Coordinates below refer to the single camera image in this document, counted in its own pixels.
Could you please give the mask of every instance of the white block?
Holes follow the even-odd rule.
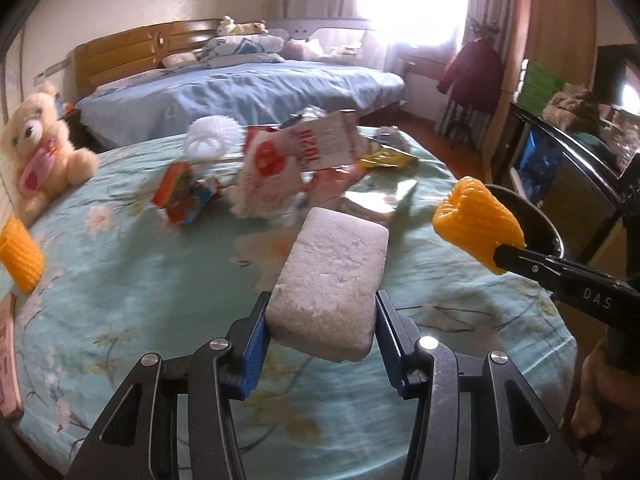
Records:
[[[313,208],[276,283],[265,318],[277,342],[329,361],[361,361],[376,326],[385,227]]]

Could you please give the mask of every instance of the floral tablecloth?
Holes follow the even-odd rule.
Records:
[[[424,333],[455,351],[507,352],[559,420],[574,339],[535,283],[494,276],[433,233],[435,207],[455,180],[412,147],[422,159],[417,191],[390,226],[382,286]],[[207,205],[191,226],[168,224],[149,199],[181,154],[182,137],[102,154],[98,174],[32,229],[47,267],[36,291],[18,296],[25,409],[15,431],[62,472],[136,361],[149,351],[189,354],[225,335],[273,287],[300,228],[296,215],[236,219],[224,201]],[[240,164],[231,155],[213,171]],[[12,286],[5,274],[1,283]],[[190,478],[184,407],[178,451],[181,475]],[[250,480],[388,480],[401,475],[415,402],[389,385],[375,343],[356,364],[272,344],[257,389],[233,410]]]

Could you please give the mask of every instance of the human hand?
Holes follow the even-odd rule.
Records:
[[[613,409],[603,410],[605,405]],[[607,362],[599,343],[582,364],[580,398],[571,420],[578,440],[603,431],[600,454],[618,454],[640,434],[640,377]]]

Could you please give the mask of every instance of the orange sponge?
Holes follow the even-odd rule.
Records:
[[[18,288],[25,294],[32,293],[44,271],[44,254],[14,216],[0,232],[0,260]]]
[[[470,176],[458,181],[433,216],[433,230],[494,274],[494,252],[502,244],[524,249],[524,234],[515,216],[482,182]]]

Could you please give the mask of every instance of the red jacket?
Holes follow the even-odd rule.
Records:
[[[438,91],[446,94],[453,84],[451,99],[459,105],[493,114],[500,100],[504,69],[491,40],[479,38],[469,41],[449,62]]]

